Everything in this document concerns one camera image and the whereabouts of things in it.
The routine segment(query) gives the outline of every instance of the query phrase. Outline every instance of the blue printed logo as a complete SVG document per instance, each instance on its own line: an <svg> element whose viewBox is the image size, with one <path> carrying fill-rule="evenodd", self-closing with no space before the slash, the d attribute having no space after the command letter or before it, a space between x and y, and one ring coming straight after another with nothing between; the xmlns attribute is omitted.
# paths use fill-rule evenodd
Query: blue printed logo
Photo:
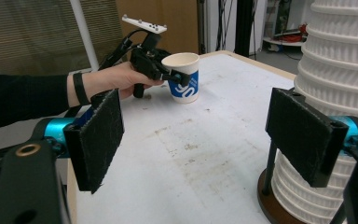
<svg viewBox="0 0 358 224"><path fill-rule="evenodd" d="M196 94L199 91L199 71L191 74L190 82L187 86L182 86L169 81L171 94L176 97L185 98Z"/></svg>

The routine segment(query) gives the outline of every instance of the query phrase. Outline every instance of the bolt hole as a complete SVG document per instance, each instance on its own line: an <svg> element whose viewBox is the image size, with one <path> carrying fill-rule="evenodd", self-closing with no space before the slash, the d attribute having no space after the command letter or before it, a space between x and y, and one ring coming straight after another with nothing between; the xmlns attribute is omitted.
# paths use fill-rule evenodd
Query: bolt hole
<svg viewBox="0 0 358 224"><path fill-rule="evenodd" d="M36 211L31 209L19 214L16 219L14 219L15 224L26 224L30 223L36 217Z"/></svg>
<svg viewBox="0 0 358 224"><path fill-rule="evenodd" d="M16 155L18 157L30 156L32 154L35 154L37 151L39 151L39 149L40 149L40 145L38 145L38 144L26 145L26 146L23 146L23 147L17 149Z"/></svg>

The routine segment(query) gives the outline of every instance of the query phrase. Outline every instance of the floor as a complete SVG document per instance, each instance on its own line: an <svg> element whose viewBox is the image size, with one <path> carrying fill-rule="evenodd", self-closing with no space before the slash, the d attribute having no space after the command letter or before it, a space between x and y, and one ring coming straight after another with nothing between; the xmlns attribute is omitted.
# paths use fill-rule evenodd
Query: floor
<svg viewBox="0 0 358 224"><path fill-rule="evenodd" d="M302 57L300 47L283 46L279 52L268 50L268 47L269 46L265 46L261 51L258 51L255 56L252 55L250 58L297 75L297 65Z"/></svg>

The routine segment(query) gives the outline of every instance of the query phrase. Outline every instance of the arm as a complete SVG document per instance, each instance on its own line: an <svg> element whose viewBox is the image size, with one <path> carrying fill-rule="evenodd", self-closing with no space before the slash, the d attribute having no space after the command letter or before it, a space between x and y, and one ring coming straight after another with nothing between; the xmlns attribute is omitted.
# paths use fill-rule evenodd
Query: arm
<svg viewBox="0 0 358 224"><path fill-rule="evenodd" d="M121 99L132 95L133 85L144 83L148 88L160 85L122 63L101 71L83 75L86 94L120 89ZM0 127L20 120L59 115L69 107L79 105L72 75L30 77L0 75Z"/></svg>
<svg viewBox="0 0 358 224"><path fill-rule="evenodd" d="M144 83L145 88L148 88L161 85L163 81L149 79L134 71L131 63L121 63L98 72L83 74L83 84L89 100L95 94L114 89L120 89L120 98L125 99L132 95L133 85L136 83ZM68 105L71 107L79 105L72 75L67 78L67 90Z"/></svg>

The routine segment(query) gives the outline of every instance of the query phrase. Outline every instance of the human hand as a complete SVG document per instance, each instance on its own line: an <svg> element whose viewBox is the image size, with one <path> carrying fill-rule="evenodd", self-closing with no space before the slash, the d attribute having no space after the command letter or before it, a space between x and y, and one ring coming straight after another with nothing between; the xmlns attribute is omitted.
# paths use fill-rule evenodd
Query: human hand
<svg viewBox="0 0 358 224"><path fill-rule="evenodd" d="M101 71L83 74L82 78L89 100L95 94L114 89L119 89L120 98L125 99L133 94L134 85L137 83L144 84L144 88L147 89L151 86L161 85L164 82L163 80L152 80L135 71L129 62L105 68ZM69 106L79 105L72 75L67 78L67 89Z"/></svg>
<svg viewBox="0 0 358 224"><path fill-rule="evenodd" d="M107 76L109 86L112 89L120 90L120 98L125 99L133 94L134 84L142 83L144 88L161 85L164 81L152 80L142 73L136 72L129 62L121 63L116 66L100 71L101 76Z"/></svg>

